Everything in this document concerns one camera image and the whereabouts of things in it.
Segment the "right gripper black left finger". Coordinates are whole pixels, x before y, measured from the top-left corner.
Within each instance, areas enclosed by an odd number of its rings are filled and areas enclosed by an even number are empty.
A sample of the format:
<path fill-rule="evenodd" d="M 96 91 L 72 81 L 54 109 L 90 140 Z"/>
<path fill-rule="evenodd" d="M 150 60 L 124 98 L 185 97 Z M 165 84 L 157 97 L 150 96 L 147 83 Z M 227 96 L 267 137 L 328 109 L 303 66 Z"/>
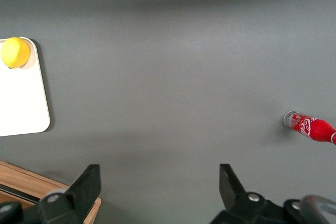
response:
<path fill-rule="evenodd" d="M 100 165 L 91 164 L 64 192 L 38 203 L 41 223 L 83 223 L 101 192 Z"/>

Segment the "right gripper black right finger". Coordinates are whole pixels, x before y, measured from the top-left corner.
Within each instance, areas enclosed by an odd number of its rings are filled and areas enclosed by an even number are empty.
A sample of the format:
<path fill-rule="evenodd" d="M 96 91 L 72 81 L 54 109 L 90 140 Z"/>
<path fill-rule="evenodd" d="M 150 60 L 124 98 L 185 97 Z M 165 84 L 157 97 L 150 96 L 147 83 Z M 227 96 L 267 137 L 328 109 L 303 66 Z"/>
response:
<path fill-rule="evenodd" d="M 225 209 L 211 223 L 256 223 L 266 208 L 266 199 L 245 191 L 229 164 L 219 166 L 219 193 Z"/>

